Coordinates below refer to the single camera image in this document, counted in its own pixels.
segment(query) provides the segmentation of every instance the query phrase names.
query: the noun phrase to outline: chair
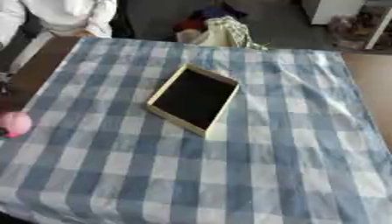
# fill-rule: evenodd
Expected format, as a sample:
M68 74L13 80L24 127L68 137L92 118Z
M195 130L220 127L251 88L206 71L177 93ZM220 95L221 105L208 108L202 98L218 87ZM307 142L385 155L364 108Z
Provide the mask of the chair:
M129 5L130 0L117 0L117 11L112 21L110 21L110 26L113 30L113 38L133 39L135 37L135 32L128 13ZM24 25L22 25L21 30L28 39L35 39L39 35L37 19L34 19L34 16L29 11L26 13L26 21Z

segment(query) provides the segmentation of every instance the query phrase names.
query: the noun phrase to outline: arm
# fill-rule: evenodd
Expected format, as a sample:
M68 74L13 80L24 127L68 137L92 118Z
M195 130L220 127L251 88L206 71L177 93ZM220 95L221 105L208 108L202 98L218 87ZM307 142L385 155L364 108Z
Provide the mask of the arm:
M25 22L25 7L19 0L0 0L0 50L6 47Z
M116 10L117 0L95 0L95 7L88 19L86 30L94 35L100 33L101 30L109 26L109 22L115 16Z

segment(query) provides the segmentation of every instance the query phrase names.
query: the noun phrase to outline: white cabinet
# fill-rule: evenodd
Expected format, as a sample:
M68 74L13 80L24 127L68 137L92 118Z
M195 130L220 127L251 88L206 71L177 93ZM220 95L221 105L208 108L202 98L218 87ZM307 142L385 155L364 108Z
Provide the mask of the white cabinet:
M356 15L366 0L302 0L313 25L326 25L334 16Z

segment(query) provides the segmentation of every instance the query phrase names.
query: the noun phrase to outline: table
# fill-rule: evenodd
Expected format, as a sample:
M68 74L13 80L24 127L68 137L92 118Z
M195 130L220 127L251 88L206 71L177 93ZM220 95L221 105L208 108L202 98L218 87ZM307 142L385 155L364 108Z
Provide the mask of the table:
M392 150L392 56L376 54L342 53L356 84L360 87L362 99L372 112L387 146Z
M0 96L0 111L21 110L77 43L78 38L54 38L13 78L13 93Z
M236 78L212 139L147 113L181 64ZM84 38L0 141L0 209L46 223L389 223L390 153L337 52Z

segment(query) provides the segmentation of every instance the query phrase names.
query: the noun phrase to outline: wooden box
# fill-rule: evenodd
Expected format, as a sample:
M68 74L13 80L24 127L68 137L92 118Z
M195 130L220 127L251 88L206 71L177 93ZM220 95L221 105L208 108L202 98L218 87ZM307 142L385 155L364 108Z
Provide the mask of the wooden box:
M206 137L238 88L236 80L187 64L147 101L147 109Z

